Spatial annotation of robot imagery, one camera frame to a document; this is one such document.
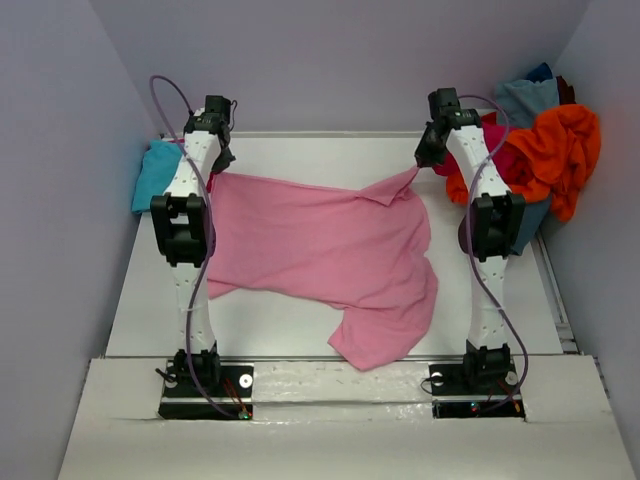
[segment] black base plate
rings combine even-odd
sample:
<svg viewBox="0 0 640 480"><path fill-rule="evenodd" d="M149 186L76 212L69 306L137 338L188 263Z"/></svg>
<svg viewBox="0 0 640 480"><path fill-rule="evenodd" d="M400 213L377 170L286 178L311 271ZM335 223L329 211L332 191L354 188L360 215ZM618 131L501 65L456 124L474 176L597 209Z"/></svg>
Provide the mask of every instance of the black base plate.
<svg viewBox="0 0 640 480"><path fill-rule="evenodd" d="M173 375L173 362L167 362L166 372ZM240 385L242 375L250 375L253 378L252 365L222 365L220 370L220 383L213 387L204 386L207 394L214 399L216 404L229 415L224 415L213 408L200 392L192 384L175 384L165 382L162 390L162 400L158 408L158 414L167 420L249 420L253 415L253 383L247 388ZM243 418L241 408L229 397L224 384L229 380L236 393L242 399L250 417Z"/></svg>
<svg viewBox="0 0 640 480"><path fill-rule="evenodd" d="M511 363L509 371L513 372L515 375L516 368L513 363ZM474 385L473 387L468 385L464 378L462 363L431 364L429 365L429 377L432 379L439 377L439 381L442 382L441 385L436 385L436 383L440 382L436 382L434 380L431 381L431 394L434 397L464 397L472 395L488 397L490 394L503 395L506 393L497 380ZM505 381L505 379L501 379L501 381L507 388L512 387Z"/></svg>
<svg viewBox="0 0 640 480"><path fill-rule="evenodd" d="M167 363L167 373L173 375L173 362L169 360ZM224 383L231 381L233 388L236 389L240 398L251 398L253 393L253 384L249 388L242 388L240 385L240 377L242 375L251 375L253 378L253 365L222 365L220 369L220 383L214 387L204 386L205 391L213 398L229 398L227 391L224 389ZM165 383L162 396L165 398L200 398L200 392L191 384L167 384Z"/></svg>
<svg viewBox="0 0 640 480"><path fill-rule="evenodd" d="M433 418L525 418L521 400L507 402L504 405L484 413L499 403L490 402L433 402Z"/></svg>

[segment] white board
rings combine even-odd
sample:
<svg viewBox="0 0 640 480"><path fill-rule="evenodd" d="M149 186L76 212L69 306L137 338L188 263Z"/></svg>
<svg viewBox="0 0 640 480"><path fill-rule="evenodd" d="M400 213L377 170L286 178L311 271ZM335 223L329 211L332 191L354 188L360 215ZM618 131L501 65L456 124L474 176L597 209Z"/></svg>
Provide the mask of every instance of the white board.
<svg viewBox="0 0 640 480"><path fill-rule="evenodd" d="M60 480L635 478L590 357L531 358L527 422L434 420L414 362L260 362L252 422L165 421L163 362L92 362Z"/></svg>

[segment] cloth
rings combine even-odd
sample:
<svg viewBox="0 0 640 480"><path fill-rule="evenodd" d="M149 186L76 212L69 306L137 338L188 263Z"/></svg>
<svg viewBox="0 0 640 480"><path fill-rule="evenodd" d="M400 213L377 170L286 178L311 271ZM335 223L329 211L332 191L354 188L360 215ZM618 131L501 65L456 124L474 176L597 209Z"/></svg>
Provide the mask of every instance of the cloth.
<svg viewBox="0 0 640 480"><path fill-rule="evenodd" d="M500 83L495 88L496 102L512 127L531 128L536 116L560 105L558 82L555 79L533 83L529 80ZM498 124L504 121L498 118Z"/></svg>
<svg viewBox="0 0 640 480"><path fill-rule="evenodd" d="M600 127L595 113L583 105L562 105L541 113L532 129L509 133L503 149L515 156L503 180L527 203L551 194L551 212L567 222L575 213L578 193L593 173L600 155ZM462 174L447 178L447 194L466 204Z"/></svg>
<svg viewBox="0 0 640 480"><path fill-rule="evenodd" d="M502 125L495 125L495 120L493 120L493 123L490 123L490 121L487 122L485 121L485 118L486 117L482 117L482 130L484 132L484 141L489 151L491 151L496 148L500 143L500 140L502 140L506 127L503 127ZM495 163L500 175L506 174L514 160L514 155L504 149L498 150L493 157L493 163ZM453 158L453 155L451 155L451 153L447 153L444 164L433 167L433 171L438 175L448 177L449 175L459 172L460 168Z"/></svg>
<svg viewBox="0 0 640 480"><path fill-rule="evenodd" d="M560 99L560 105L576 103L576 91L573 86L569 85L561 76L556 77L556 81L558 82L558 98Z"/></svg>
<svg viewBox="0 0 640 480"><path fill-rule="evenodd" d="M547 62L543 62L527 73L527 76L524 78L534 83L544 82L545 80L551 80L553 78L553 72L551 72L551 67L549 67Z"/></svg>
<svg viewBox="0 0 640 480"><path fill-rule="evenodd" d="M524 207L518 238L511 246L511 253L522 255L524 247L526 247L535 236L544 217L547 216L551 207L551 195L540 202L527 203Z"/></svg>
<svg viewBox="0 0 640 480"><path fill-rule="evenodd" d="M161 140L151 140L149 150L142 157L142 170L136 181L131 202L133 213L149 210L151 197L162 195L178 169L182 154L177 145Z"/></svg>
<svg viewBox="0 0 640 480"><path fill-rule="evenodd" d="M360 191L217 175L210 297L243 287L320 300L344 310L329 344L354 367L403 358L429 328L438 286L417 171Z"/></svg>

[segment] white wall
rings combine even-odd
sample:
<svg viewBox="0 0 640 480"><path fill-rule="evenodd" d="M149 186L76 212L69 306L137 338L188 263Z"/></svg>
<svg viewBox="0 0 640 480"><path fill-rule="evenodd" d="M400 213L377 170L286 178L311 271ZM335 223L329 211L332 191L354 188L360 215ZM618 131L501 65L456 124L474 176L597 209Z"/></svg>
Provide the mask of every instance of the white wall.
<svg viewBox="0 0 640 480"><path fill-rule="evenodd" d="M49 480L113 320L152 124L86 0L3 2L0 59L0 478Z"/></svg>
<svg viewBox="0 0 640 480"><path fill-rule="evenodd" d="M421 130L439 87L489 93L553 63L587 0L91 0L149 103L237 98L241 130ZM168 103L182 126L182 105Z"/></svg>
<svg viewBox="0 0 640 480"><path fill-rule="evenodd" d="M600 115L602 152L569 224L545 238L580 347L600 357L640 474L640 63L637 0L595 0L555 71Z"/></svg>

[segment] red wire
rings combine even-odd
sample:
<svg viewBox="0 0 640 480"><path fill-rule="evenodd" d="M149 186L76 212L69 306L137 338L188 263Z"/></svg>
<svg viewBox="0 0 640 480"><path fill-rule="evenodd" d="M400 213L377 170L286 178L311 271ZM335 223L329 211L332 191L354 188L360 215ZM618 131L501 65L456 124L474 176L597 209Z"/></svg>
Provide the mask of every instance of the red wire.
<svg viewBox="0 0 640 480"><path fill-rule="evenodd" d="M225 379L225 381L227 382L227 385L229 386L229 389L231 390L231 392L233 392L233 394L235 395L235 397L238 399L238 402L240 402L240 406L242 407L242 411L245 412L247 415L251 415L248 411L247 411L247 407L245 406L244 402L242 401L242 399L240 398L240 395L238 395L238 392L236 392L235 387L233 386L233 383L231 383L231 380L229 380L228 378Z"/></svg>
<svg viewBox="0 0 640 480"><path fill-rule="evenodd" d="M502 388L502 389L506 392L506 394L507 394L507 395L511 395L511 390L509 390L509 388L508 388L504 383L502 383L502 380L498 380L498 385L500 385L500 388ZM512 402L513 402L513 404L515 405L516 410L518 410L518 411L519 411L519 408L518 408L518 401L517 401L517 400L515 400L515 399L512 399L511 401L512 401Z"/></svg>
<svg viewBox="0 0 640 480"><path fill-rule="evenodd" d="M231 399L231 401L233 402L233 404L236 404L236 399L233 398L233 393L231 393L231 390L229 390L229 387L227 387L226 384L222 384L222 386L224 387L224 391L227 392L227 395L229 396L229 398Z"/></svg>

